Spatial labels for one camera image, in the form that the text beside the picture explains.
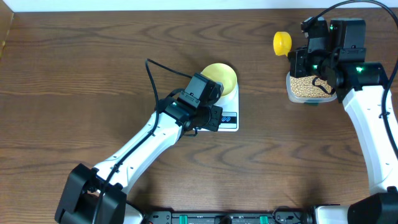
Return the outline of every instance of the wood grain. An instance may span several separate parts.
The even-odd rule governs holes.
[[[6,39],[8,31],[11,27],[13,16],[14,13],[2,0],[0,0],[0,58],[2,55],[2,49],[6,44]]]
[[[0,64],[0,223],[53,223],[68,173],[80,162],[94,166],[142,128],[154,107],[145,58],[190,74],[215,62],[233,66],[241,123],[236,133],[200,133],[164,152],[129,195],[139,207],[253,211],[367,197],[342,105],[291,103],[289,63],[273,52],[276,31],[304,44],[299,23],[318,12],[16,14]],[[397,31],[384,11],[338,9],[332,17],[365,18],[367,60],[391,73]],[[151,69],[161,96],[188,83]]]

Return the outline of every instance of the plastic container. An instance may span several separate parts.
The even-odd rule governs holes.
[[[292,91],[292,86],[290,85],[290,72],[286,76],[286,90],[289,99],[293,103],[327,103],[337,99],[336,93],[333,96],[326,98],[306,98],[296,96]]]

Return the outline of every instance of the black cable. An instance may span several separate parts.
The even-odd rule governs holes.
[[[319,79],[319,77],[315,77],[312,80],[312,85],[315,87],[318,87],[319,89],[321,89],[324,93],[329,94],[331,96],[333,96],[333,94],[335,94],[336,90],[334,88],[331,89],[330,93],[328,93],[328,91],[326,90],[325,87],[321,86],[321,85],[316,85],[315,82]]]
[[[276,213],[278,210],[280,210],[281,208],[290,208],[290,207],[289,207],[289,206],[286,206],[286,205],[279,206],[279,207],[277,207],[277,208],[272,212],[271,218],[275,221],[276,224],[281,224],[281,222],[277,221],[277,219],[276,219],[276,217],[275,217],[275,213]],[[296,217],[296,219],[300,220],[299,222],[293,223],[293,224],[301,224],[301,218],[299,218],[299,216],[296,215],[295,212],[292,212],[292,213],[293,213],[293,215]]]
[[[192,76],[190,76],[190,75],[187,75],[187,74],[184,74],[184,73],[182,73],[182,72],[178,72],[178,71],[172,70],[171,68],[167,68],[166,66],[161,65],[161,64],[159,64],[159,63],[157,63],[157,62],[155,62],[155,61],[153,61],[153,60],[151,60],[151,59],[149,59],[149,58],[147,59],[147,61],[150,62],[150,63],[153,63],[153,64],[155,64],[155,65],[157,65],[157,66],[159,66],[160,68],[164,68],[164,69],[166,69],[167,71],[176,73],[177,75],[181,75],[181,76],[187,77],[187,78],[192,78]]]
[[[184,77],[192,78],[190,75],[186,75],[186,74],[184,74],[184,73],[181,73],[181,72],[177,72],[177,71],[175,71],[175,70],[172,70],[171,68],[167,68],[166,66],[163,66],[163,65],[161,65],[161,64],[159,64],[159,63],[157,63],[157,62],[155,62],[155,61],[153,61],[153,60],[151,60],[151,59],[149,59],[149,58],[145,61],[145,68],[146,68],[146,70],[147,70],[148,77],[149,77],[149,80],[150,80],[150,84],[152,85],[152,88],[153,88],[153,90],[154,90],[154,95],[155,95],[155,110],[156,110],[155,123],[154,123],[152,129],[148,132],[148,134],[147,134],[145,137],[143,137],[132,149],[130,149],[130,150],[119,160],[119,162],[117,162],[117,163],[113,166],[111,172],[110,172],[109,175],[108,175],[108,178],[106,178],[106,180],[105,180],[105,182],[104,182],[104,184],[103,184],[103,187],[101,188],[101,193],[99,194],[98,202],[97,202],[96,207],[95,207],[95,210],[94,210],[94,215],[93,215],[92,224],[95,224],[96,221],[97,221],[97,219],[98,219],[98,214],[99,214],[100,207],[101,207],[101,204],[102,204],[102,201],[103,201],[104,193],[106,192],[106,188],[108,187],[108,184],[109,184],[109,182],[111,181],[113,174],[119,169],[120,165],[121,165],[121,164],[122,164],[122,163],[123,163],[123,162],[124,162],[124,161],[125,161],[125,160],[126,160],[126,159],[127,159],[127,158],[128,158],[140,145],[141,145],[141,144],[142,144],[142,143],[144,143],[151,135],[153,135],[153,134],[155,133],[155,130],[156,130],[156,128],[157,128],[157,123],[159,122],[159,109],[158,109],[159,97],[158,97],[158,95],[157,95],[157,90],[156,90],[156,86],[155,86],[155,81],[154,81],[154,79],[152,78],[152,74],[151,74],[151,72],[150,72],[150,70],[149,70],[148,62],[153,63],[153,64],[155,64],[155,65],[157,65],[157,66],[159,66],[159,67],[162,67],[162,68],[164,68],[164,69],[166,69],[166,70],[168,70],[168,71],[170,71],[170,72],[174,72],[174,73],[176,73],[177,75],[181,75],[181,76],[184,76]]]
[[[328,9],[325,9],[323,12],[319,13],[319,15],[311,18],[307,22],[307,25],[306,25],[305,29],[308,29],[314,23],[314,21],[316,21],[319,17],[321,17],[322,15],[324,15],[327,12],[331,11],[332,9],[334,9],[334,8],[336,8],[338,6],[345,5],[345,4],[351,4],[351,3],[357,3],[357,2],[372,3],[372,4],[376,4],[376,5],[380,6],[380,7],[382,7],[385,11],[388,12],[388,14],[390,14],[392,19],[396,23],[396,26],[397,26],[397,29],[398,29],[398,17],[394,14],[394,12],[392,12],[391,9],[388,8],[385,4],[383,4],[381,2],[378,2],[378,1],[373,1],[373,0],[349,0],[349,1],[343,1],[341,3],[335,4],[334,6],[329,7]],[[393,69],[393,71],[391,73],[391,76],[390,76],[390,79],[389,79],[388,84],[386,86],[386,89],[384,90],[382,98],[381,98],[381,116],[383,117],[384,126],[386,127],[386,132],[387,132],[388,138],[390,140],[391,147],[394,150],[394,152],[396,154],[396,157],[398,159],[398,147],[397,147],[397,144],[396,144],[396,142],[394,140],[394,136],[392,135],[390,124],[388,123],[388,117],[387,116],[388,116],[389,113],[387,112],[387,108],[386,108],[387,95],[388,95],[388,92],[389,92],[389,90],[391,88],[392,82],[394,81],[394,78],[395,78],[395,76],[397,74],[397,71],[398,71],[398,59],[397,59],[397,62],[395,64],[395,66],[394,66],[394,69]]]

